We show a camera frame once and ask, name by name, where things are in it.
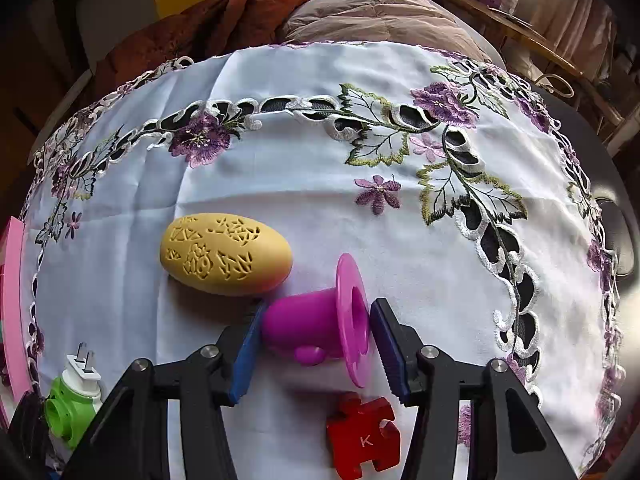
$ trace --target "yellow egg-shaped object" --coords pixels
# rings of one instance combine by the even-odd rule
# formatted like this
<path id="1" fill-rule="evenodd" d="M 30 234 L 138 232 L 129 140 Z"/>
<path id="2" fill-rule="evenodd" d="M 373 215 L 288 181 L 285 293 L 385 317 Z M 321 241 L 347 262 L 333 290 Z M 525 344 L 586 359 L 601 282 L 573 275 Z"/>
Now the yellow egg-shaped object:
<path id="1" fill-rule="evenodd" d="M 175 219 L 164 232 L 160 263 L 179 282 L 224 296 L 267 292 L 289 275 L 291 248 L 269 226 L 227 213 Z"/>

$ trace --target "magenta top hat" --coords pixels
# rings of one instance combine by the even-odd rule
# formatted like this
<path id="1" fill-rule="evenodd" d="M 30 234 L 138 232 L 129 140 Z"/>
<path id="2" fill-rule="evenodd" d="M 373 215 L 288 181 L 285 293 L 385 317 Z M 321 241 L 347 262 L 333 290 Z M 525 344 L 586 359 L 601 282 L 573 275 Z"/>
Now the magenta top hat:
<path id="1" fill-rule="evenodd" d="M 356 262 L 344 253 L 335 271 L 335 288 L 276 300 L 262 319 L 268 348 L 313 366 L 344 357 L 353 383 L 369 379 L 369 309 Z"/>

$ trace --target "curtain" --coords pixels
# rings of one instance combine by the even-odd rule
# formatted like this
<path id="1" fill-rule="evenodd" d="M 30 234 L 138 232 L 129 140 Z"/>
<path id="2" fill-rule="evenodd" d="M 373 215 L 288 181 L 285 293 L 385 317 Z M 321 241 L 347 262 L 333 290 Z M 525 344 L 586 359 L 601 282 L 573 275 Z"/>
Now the curtain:
<path id="1" fill-rule="evenodd" d="M 603 0 L 541 0 L 531 23 L 559 56 L 594 80 L 615 37 L 613 20 Z"/>

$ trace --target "purple embroidered flower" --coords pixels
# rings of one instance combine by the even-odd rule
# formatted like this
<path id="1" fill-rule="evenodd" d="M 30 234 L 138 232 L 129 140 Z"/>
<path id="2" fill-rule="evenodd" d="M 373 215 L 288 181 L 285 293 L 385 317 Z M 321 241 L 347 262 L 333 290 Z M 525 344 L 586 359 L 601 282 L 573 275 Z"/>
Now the purple embroidered flower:
<path id="1" fill-rule="evenodd" d="M 173 156 L 186 155 L 190 168 L 211 164 L 229 147 L 229 131 L 207 110 L 174 132 L 169 146 Z"/>
<path id="2" fill-rule="evenodd" d="M 624 379 L 625 373 L 622 368 L 613 367 L 605 370 L 600 395 L 596 400 L 596 410 L 600 420 L 612 420 L 616 415 L 620 408 L 620 396 L 615 394 L 615 391 Z"/>
<path id="3" fill-rule="evenodd" d="M 468 59 L 467 56 L 463 56 L 462 54 L 459 54 L 457 52 L 452 52 L 450 50 L 444 50 L 443 48 L 433 48 L 430 46 L 422 46 L 422 45 L 418 45 L 418 46 L 423 50 L 428 50 L 429 52 L 437 52 L 438 54 L 442 54 L 444 57 L 452 57 L 453 59 L 458 61 L 465 61 Z"/>
<path id="4" fill-rule="evenodd" d="M 385 210 L 385 200 L 391 207 L 398 209 L 400 201 L 392 192 L 399 191 L 401 186 L 395 180 L 387 180 L 386 182 L 384 180 L 380 175 L 374 175 L 373 182 L 362 178 L 354 180 L 356 186 L 369 188 L 358 195 L 355 200 L 356 204 L 367 205 L 373 200 L 371 210 L 376 216 L 381 215 Z"/>
<path id="5" fill-rule="evenodd" d="M 524 366 L 521 367 L 518 364 L 516 359 L 514 359 L 514 357 L 513 357 L 513 353 L 507 355 L 507 357 L 505 358 L 504 361 L 509 365 L 509 368 L 511 368 L 511 370 L 516 375 L 518 380 L 524 385 L 524 383 L 527 381 L 527 369 L 526 369 L 526 367 L 524 367 Z"/>
<path id="6" fill-rule="evenodd" d="M 541 132 L 549 133 L 549 126 L 551 122 L 549 121 L 549 117 L 542 111 L 536 110 L 529 101 L 523 99 L 521 97 L 515 97 L 516 104 L 520 111 L 525 114 L 530 120 L 531 123 L 539 129 Z"/>
<path id="7" fill-rule="evenodd" d="M 124 85 L 118 86 L 118 89 L 116 90 L 116 92 L 118 93 L 118 95 L 123 96 L 130 93 L 133 89 L 134 88 L 131 83 L 124 83 Z"/>
<path id="8" fill-rule="evenodd" d="M 595 238 L 587 249 L 587 265 L 593 272 L 600 273 L 600 290 L 604 293 L 611 288 L 612 257 Z"/>
<path id="9" fill-rule="evenodd" d="M 91 129 L 91 127 L 95 123 L 96 117 L 92 118 L 92 113 L 94 112 L 94 105 L 91 105 L 87 108 L 82 108 L 82 110 L 78 111 L 76 115 L 76 135 L 79 139 L 83 139 L 87 132 Z"/>
<path id="10" fill-rule="evenodd" d="M 501 69 L 499 66 L 495 66 L 490 63 L 485 63 L 484 65 L 482 65 L 482 68 L 484 69 L 485 72 L 493 76 L 506 79 L 505 76 L 507 75 L 507 73 L 503 69 Z"/>
<path id="11" fill-rule="evenodd" d="M 71 189 L 66 182 L 75 161 L 76 158 L 73 157 L 68 163 L 60 164 L 51 176 L 51 194 L 56 198 L 69 198 L 69 195 L 75 192 L 75 186 Z"/>
<path id="12" fill-rule="evenodd" d="M 566 158 L 569 162 L 571 162 L 574 166 L 580 166 L 580 160 L 578 160 L 577 155 L 575 155 L 575 150 L 568 150 L 566 152 Z"/>
<path id="13" fill-rule="evenodd" d="M 71 222 L 67 222 L 66 226 L 69 228 L 68 231 L 66 232 L 65 238 L 69 238 L 69 235 L 71 235 L 71 239 L 74 239 L 75 236 L 75 231 L 76 229 L 80 228 L 80 219 L 82 218 L 82 213 L 78 213 L 78 216 L 76 216 L 76 212 L 73 211 L 71 213 Z"/>
<path id="14" fill-rule="evenodd" d="M 427 132 L 421 133 L 420 137 L 409 137 L 409 142 L 417 146 L 417 148 L 414 148 L 414 153 L 416 155 L 424 154 L 429 162 L 435 162 L 437 156 L 441 158 L 445 157 L 442 144 L 435 140 L 431 140 Z"/>
<path id="15" fill-rule="evenodd" d="M 617 327 L 605 327 L 604 329 L 604 341 L 607 347 L 619 346 L 622 341 L 622 332 Z"/>
<path id="16" fill-rule="evenodd" d="M 458 87 L 452 83 L 437 82 L 423 90 L 411 90 L 414 104 L 427 110 L 432 117 L 450 124 L 475 128 L 477 115 L 463 105 L 457 96 Z"/>
<path id="17" fill-rule="evenodd" d="M 460 408 L 458 415 L 458 444 L 471 446 L 471 405 L 466 404 Z"/>

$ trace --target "wooden desk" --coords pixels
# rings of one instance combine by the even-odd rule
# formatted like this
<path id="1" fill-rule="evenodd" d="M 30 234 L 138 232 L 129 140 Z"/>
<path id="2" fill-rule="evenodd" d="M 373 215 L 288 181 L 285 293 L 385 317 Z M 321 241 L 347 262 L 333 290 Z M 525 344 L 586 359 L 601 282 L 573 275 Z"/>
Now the wooden desk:
<path id="1" fill-rule="evenodd" d="M 440 2 L 449 2 L 457 7 L 461 7 L 471 15 L 479 18 L 486 24 L 486 31 L 484 36 L 489 42 L 499 51 L 504 45 L 504 41 L 507 38 L 517 41 L 528 49 L 533 50 L 543 56 L 550 62 L 558 65 L 562 69 L 566 70 L 569 74 L 576 78 L 582 77 L 582 72 L 578 70 L 570 62 L 558 56 L 555 53 L 553 46 L 548 41 L 540 36 L 535 30 L 530 30 L 526 27 L 521 27 L 515 22 L 512 22 L 505 16 L 502 16 L 498 12 L 493 12 L 489 7 L 477 0 L 436 0 Z"/>

